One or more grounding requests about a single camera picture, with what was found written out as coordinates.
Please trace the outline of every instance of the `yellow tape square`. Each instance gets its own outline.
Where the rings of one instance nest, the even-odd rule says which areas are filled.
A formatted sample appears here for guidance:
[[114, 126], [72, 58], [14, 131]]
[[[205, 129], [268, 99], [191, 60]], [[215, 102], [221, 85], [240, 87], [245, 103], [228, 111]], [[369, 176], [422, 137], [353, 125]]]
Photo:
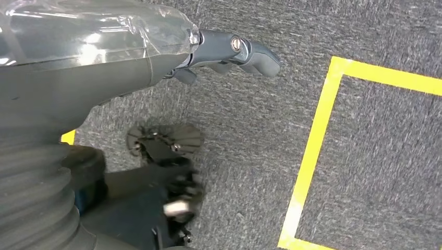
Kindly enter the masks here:
[[61, 142], [66, 142], [69, 145], [73, 145], [74, 139], [75, 139], [75, 130], [72, 130], [72, 131], [62, 135]]
[[278, 247], [288, 250], [332, 250], [326, 246], [296, 239], [294, 236], [301, 219], [302, 209], [307, 199], [316, 162], [321, 151], [325, 131], [343, 75], [442, 96], [441, 79], [365, 64], [336, 56], [332, 57], [313, 118], [304, 156], [302, 157], [301, 168], [293, 188], [293, 194], [279, 237]]

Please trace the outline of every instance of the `wheel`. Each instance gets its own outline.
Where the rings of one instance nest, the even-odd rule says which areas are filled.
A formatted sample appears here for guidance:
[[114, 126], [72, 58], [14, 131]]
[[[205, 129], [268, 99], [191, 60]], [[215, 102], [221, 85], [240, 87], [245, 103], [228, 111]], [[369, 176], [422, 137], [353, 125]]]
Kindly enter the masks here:
[[164, 142], [177, 154], [189, 158], [203, 144], [203, 135], [190, 124], [163, 126], [133, 126], [126, 137], [126, 145], [131, 155], [140, 156], [138, 139], [151, 139]]

